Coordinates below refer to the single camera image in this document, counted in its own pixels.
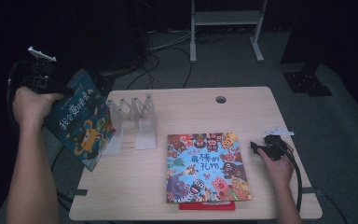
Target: hand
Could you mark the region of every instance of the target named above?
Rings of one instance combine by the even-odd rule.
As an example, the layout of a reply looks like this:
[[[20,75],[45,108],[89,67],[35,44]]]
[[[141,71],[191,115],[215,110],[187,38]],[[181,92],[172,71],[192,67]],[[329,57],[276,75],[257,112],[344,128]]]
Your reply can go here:
[[[294,149],[289,145],[287,147],[293,153]],[[288,189],[295,169],[289,158],[284,155],[280,160],[272,161],[261,148],[258,148],[257,152],[266,164],[269,181],[274,190]]]
[[[33,124],[41,127],[52,104],[61,98],[62,94],[59,93],[37,94],[27,87],[18,88],[14,96],[13,114],[20,129]]]

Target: person's right hand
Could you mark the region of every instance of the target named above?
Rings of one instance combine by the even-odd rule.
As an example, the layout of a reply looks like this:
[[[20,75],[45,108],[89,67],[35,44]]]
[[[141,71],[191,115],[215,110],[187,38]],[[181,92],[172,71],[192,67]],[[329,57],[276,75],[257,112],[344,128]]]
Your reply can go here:
[[[293,153],[294,149],[288,144],[286,145]],[[261,148],[258,148],[257,152],[266,164],[268,178],[272,187],[275,190],[289,188],[290,179],[295,169],[289,158],[284,155],[280,160],[272,161]]]

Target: colorful book cover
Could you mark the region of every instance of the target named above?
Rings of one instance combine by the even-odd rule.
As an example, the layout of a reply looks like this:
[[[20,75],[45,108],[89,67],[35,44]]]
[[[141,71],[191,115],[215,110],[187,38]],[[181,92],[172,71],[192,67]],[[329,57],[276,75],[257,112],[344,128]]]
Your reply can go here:
[[[78,71],[67,86],[75,94],[54,103],[45,127],[92,171],[115,132],[109,107],[88,71]]]
[[[235,133],[167,136],[167,203],[252,199]]]

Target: forearm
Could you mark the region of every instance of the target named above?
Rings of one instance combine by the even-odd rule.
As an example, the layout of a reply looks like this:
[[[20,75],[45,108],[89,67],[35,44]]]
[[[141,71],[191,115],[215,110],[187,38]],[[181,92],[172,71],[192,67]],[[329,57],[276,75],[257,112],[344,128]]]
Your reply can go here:
[[[29,125],[21,130],[7,200],[7,223],[58,222],[56,189],[40,127]]]
[[[276,188],[274,193],[278,223],[302,223],[290,188]]]

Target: table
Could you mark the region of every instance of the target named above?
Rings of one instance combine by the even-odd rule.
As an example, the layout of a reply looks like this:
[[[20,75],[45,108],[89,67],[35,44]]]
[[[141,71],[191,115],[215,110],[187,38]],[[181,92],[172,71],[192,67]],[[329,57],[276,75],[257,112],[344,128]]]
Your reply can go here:
[[[267,1],[263,0],[260,10],[247,11],[196,11],[195,0],[191,2],[191,39],[190,39],[190,61],[197,61],[196,50],[196,26],[198,25],[243,25],[255,24],[255,36],[251,36],[251,45],[255,57],[259,63],[264,62],[263,54],[258,47],[258,37],[266,12]]]
[[[219,220],[275,218],[275,205],[267,171],[250,141],[263,144],[264,131],[286,129],[279,107],[267,87],[111,91],[108,99],[118,102],[151,93],[158,119],[156,149],[136,150],[136,129],[125,131],[121,152],[103,155],[93,172],[84,169],[70,211],[73,220]],[[218,99],[226,102],[219,104]],[[235,211],[182,211],[166,203],[166,135],[169,133],[237,133],[253,199],[236,202]],[[294,146],[289,135],[282,137]],[[310,181],[300,158],[303,187]],[[290,183],[297,194],[296,174]],[[304,219],[322,216],[314,193],[303,194],[300,215]]]

